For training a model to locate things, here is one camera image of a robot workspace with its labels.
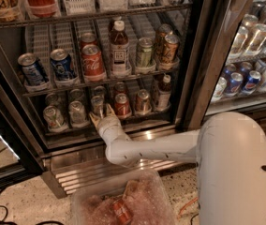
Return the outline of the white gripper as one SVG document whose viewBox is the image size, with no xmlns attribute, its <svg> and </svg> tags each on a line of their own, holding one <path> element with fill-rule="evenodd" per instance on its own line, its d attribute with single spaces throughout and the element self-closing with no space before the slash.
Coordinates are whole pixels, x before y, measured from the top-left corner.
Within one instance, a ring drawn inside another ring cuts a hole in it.
<svg viewBox="0 0 266 225">
<path fill-rule="evenodd" d="M 121 126 L 120 120 L 116 116 L 113 108 L 109 103 L 106 104 L 106 115 L 106 117 L 101 119 L 93 112 L 89 112 L 89 117 L 100 136 L 103 136 L 108 128 L 112 128 L 114 126 Z"/>
</svg>

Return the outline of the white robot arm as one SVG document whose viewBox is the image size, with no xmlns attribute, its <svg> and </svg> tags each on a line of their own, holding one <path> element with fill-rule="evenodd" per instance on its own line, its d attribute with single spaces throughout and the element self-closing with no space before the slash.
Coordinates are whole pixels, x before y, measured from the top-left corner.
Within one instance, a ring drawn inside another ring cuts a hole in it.
<svg viewBox="0 0 266 225">
<path fill-rule="evenodd" d="M 196 162 L 199 225 L 266 225 L 266 135 L 252 118 L 222 112 L 198 130 L 133 141 L 110 105 L 106 112 L 90 118 L 110 163 Z"/>
</svg>

